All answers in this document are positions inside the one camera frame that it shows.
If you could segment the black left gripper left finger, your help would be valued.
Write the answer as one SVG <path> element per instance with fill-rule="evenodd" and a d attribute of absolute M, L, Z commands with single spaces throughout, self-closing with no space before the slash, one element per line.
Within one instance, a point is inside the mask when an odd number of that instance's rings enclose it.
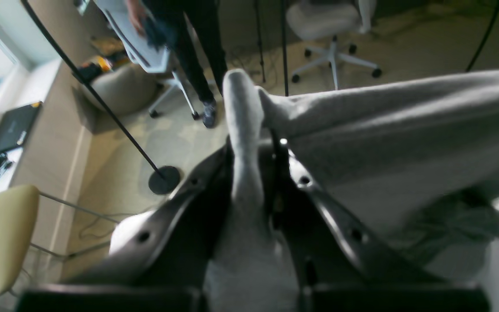
<path fill-rule="evenodd" d="M 29 289 L 18 312 L 208 312 L 203 289 L 233 180 L 229 141 L 117 252 L 67 282 Z"/>

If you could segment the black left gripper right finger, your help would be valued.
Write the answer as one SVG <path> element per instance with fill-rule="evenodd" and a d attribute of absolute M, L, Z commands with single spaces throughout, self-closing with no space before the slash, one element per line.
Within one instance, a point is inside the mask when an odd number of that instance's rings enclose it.
<path fill-rule="evenodd" d="M 288 243 L 300 312 L 488 312 L 475 283 L 448 282 L 392 250 L 337 203 L 273 140 L 281 210 L 273 225 Z"/>

